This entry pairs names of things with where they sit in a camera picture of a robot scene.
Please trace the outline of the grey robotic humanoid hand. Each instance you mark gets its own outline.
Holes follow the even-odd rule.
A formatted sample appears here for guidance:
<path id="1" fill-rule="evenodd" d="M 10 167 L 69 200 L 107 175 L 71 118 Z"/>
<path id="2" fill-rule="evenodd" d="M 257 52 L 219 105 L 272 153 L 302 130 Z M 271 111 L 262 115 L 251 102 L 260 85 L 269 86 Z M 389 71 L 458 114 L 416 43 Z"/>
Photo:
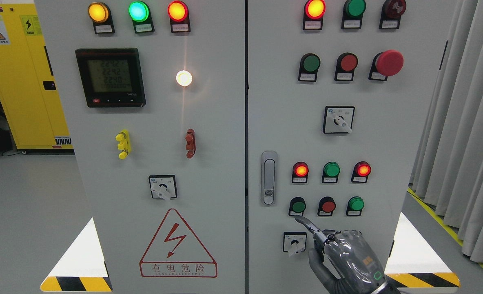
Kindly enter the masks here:
<path id="1" fill-rule="evenodd" d="M 398 294 L 361 232 L 321 230 L 304 216 L 295 216 L 313 234 L 309 266 L 330 294 Z"/>

